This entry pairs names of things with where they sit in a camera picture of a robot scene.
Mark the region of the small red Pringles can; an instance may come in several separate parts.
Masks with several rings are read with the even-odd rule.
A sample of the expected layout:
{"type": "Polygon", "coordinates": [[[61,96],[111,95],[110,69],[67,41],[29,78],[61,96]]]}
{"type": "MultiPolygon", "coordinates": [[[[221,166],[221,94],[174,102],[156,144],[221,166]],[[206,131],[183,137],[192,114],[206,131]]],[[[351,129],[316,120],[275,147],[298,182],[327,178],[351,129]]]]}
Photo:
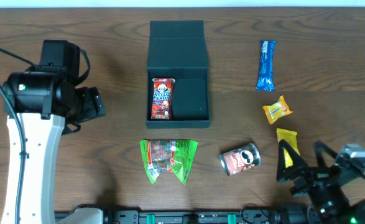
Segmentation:
{"type": "Polygon", "coordinates": [[[224,152],[219,156],[226,175],[231,176],[261,165],[261,156],[255,144],[224,152]]]}

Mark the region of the orange Lemond biscuit packet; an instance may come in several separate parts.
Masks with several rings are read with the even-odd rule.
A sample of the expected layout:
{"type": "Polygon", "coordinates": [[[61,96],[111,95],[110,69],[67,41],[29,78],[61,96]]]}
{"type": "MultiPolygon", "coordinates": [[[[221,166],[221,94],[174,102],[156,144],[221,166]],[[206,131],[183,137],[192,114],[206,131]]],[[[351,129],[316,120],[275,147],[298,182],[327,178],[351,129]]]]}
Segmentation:
{"type": "Polygon", "coordinates": [[[265,112],[269,124],[275,123],[279,118],[287,116],[293,111],[289,108],[283,95],[272,105],[265,105],[262,107],[265,112]]]}

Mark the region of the red Hello Panda snack box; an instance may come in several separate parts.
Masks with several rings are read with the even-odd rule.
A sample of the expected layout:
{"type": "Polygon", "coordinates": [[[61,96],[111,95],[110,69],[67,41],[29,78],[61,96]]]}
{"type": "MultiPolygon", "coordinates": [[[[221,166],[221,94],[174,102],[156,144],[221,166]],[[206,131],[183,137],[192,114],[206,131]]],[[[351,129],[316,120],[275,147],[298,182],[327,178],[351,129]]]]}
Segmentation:
{"type": "Polygon", "coordinates": [[[172,119],[172,93],[174,78],[153,78],[151,119],[172,119]]]}

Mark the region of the blue cookie roll packet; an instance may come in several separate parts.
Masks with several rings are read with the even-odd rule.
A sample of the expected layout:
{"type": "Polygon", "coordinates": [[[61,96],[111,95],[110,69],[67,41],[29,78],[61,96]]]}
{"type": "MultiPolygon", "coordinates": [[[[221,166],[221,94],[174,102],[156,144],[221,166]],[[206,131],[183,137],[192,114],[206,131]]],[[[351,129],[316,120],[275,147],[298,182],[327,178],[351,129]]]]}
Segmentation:
{"type": "Polygon", "coordinates": [[[273,58],[277,41],[261,40],[260,44],[261,54],[256,90],[274,91],[273,58]]]}

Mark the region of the dark green gift box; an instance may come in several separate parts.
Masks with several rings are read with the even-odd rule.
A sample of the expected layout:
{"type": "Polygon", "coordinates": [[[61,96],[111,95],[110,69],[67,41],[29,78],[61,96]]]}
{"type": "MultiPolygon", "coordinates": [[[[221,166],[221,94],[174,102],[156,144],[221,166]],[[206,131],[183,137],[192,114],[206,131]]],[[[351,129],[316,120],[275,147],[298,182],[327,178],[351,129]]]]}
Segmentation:
{"type": "Polygon", "coordinates": [[[147,55],[149,129],[208,128],[209,60],[203,21],[150,21],[147,55]],[[153,78],[173,78],[170,119],[152,119],[153,78]]]}

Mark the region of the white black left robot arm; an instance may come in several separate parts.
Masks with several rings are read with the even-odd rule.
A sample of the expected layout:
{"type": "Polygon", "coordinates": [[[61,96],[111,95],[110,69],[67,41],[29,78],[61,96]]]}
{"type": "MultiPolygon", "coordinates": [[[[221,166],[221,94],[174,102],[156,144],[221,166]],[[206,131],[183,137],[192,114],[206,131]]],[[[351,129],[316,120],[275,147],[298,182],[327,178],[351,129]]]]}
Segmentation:
{"type": "Polygon", "coordinates": [[[54,187],[61,136],[106,114],[96,87],[62,73],[15,72],[4,82],[10,160],[2,223],[55,223],[54,187]]]}

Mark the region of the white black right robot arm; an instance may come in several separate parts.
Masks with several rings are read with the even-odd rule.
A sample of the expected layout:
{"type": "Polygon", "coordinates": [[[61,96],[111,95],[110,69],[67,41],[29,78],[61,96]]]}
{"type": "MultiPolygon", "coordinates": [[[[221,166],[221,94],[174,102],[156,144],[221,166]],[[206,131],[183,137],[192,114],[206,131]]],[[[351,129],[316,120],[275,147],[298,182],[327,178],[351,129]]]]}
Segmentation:
{"type": "Polygon", "coordinates": [[[271,223],[365,223],[365,199],[354,205],[342,186],[365,180],[365,148],[345,144],[339,153],[325,143],[314,143],[317,166],[310,167],[285,140],[279,142],[278,182],[292,181],[293,196],[307,196],[311,205],[283,205],[271,215],[271,223]]]}

